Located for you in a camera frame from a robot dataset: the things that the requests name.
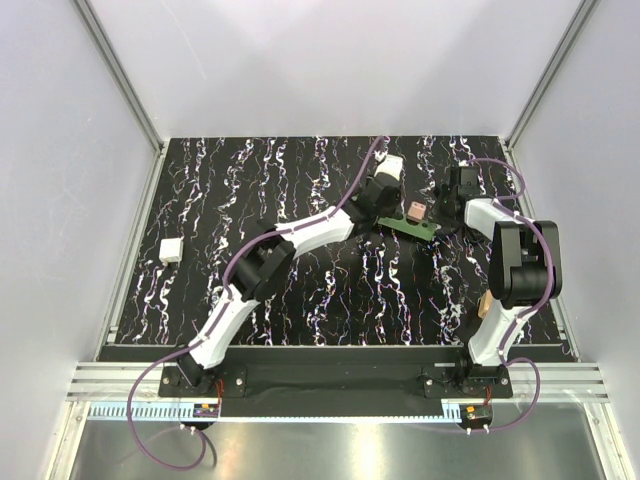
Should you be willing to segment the pink charger plug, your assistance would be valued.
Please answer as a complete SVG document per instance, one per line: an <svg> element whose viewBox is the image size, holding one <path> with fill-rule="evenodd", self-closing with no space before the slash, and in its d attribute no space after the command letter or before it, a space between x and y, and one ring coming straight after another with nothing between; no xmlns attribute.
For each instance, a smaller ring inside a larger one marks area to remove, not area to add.
<svg viewBox="0 0 640 480"><path fill-rule="evenodd" d="M412 201L406 213L408 221L422 223L427 214L427 206L423 203Z"/></svg>

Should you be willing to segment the green power strip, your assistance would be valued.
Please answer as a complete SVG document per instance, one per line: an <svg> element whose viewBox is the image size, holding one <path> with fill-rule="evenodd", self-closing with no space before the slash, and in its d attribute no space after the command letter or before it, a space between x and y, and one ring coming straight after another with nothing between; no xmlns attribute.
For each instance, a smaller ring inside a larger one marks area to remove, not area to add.
<svg viewBox="0 0 640 480"><path fill-rule="evenodd" d="M379 217L377 224L424 241L433 239L439 228L438 224L427 220L411 220L400 211L394 212L391 216Z"/></svg>

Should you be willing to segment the white charger plug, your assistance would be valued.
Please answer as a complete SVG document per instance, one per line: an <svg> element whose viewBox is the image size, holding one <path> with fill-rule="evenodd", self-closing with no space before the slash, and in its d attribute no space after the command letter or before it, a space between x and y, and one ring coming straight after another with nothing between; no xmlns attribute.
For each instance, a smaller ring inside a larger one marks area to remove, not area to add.
<svg viewBox="0 0 640 480"><path fill-rule="evenodd" d="M159 246L159 260L168 266L179 264L183 256L183 240L181 238L162 239Z"/></svg>

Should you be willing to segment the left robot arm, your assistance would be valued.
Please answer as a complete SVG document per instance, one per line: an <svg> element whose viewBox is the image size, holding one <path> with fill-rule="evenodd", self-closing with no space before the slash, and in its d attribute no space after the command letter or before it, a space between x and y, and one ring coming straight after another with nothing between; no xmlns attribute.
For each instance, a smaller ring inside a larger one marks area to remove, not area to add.
<svg viewBox="0 0 640 480"><path fill-rule="evenodd" d="M181 384L190 393L203 396L214 388L213 368L223 361L246 318L286 282L295 259L360 236L394 213L401 200L401 171L399 159L392 156L338 205L294 222L259 224L259 235L225 269L223 291L206 323L177 358Z"/></svg>

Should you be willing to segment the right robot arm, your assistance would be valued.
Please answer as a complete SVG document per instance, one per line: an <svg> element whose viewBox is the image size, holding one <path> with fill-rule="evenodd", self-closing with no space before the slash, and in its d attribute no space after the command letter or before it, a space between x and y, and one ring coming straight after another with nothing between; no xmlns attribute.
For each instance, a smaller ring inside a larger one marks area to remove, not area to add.
<svg viewBox="0 0 640 480"><path fill-rule="evenodd" d="M476 396L502 381L507 356L526 322L562 289L559 230L482 194L477 165L454 166L437 190L439 222L467 227L491 242L488 287L493 297L457 362L453 381Z"/></svg>

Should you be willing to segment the marble pattern mat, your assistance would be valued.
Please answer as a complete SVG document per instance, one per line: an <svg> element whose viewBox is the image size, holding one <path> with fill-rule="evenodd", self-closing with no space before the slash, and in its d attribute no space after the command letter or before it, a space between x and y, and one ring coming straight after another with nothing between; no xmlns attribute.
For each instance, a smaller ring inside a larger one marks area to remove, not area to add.
<svg viewBox="0 0 640 480"><path fill-rule="evenodd" d="M260 219L287 222L336 204L368 137L171 139L101 360L155 360L211 314L227 262ZM179 264L159 260L181 238ZM388 228L297 259L285 285L235 336L238 346L458 346L479 326L491 248L457 230L418 241Z"/></svg>

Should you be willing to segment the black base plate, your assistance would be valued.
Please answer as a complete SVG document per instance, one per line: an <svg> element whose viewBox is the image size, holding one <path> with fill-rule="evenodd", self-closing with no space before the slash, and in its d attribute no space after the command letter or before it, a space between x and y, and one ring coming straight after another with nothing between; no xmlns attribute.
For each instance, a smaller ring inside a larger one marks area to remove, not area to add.
<svg viewBox="0 0 640 480"><path fill-rule="evenodd" d="M223 362L204 372L199 386L187 385L178 366L162 369L159 395L230 398L277 389L309 392L375 390L422 395L427 399L497 400L513 397L508 370L492 386L461 390L453 381L464 347L241 347L232 346Z"/></svg>

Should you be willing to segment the aluminium frame rail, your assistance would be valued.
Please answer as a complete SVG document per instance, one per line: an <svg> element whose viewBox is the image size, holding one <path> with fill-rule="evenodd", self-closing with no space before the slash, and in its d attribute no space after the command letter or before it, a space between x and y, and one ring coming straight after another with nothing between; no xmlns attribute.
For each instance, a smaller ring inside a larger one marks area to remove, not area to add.
<svg viewBox="0 0 640 480"><path fill-rule="evenodd" d="M472 408L500 404L601 404L608 394L593 364L516 364L491 386L455 387L447 365L231 364L189 388L177 368L81 363L66 395L98 419L185 422L454 424Z"/></svg>

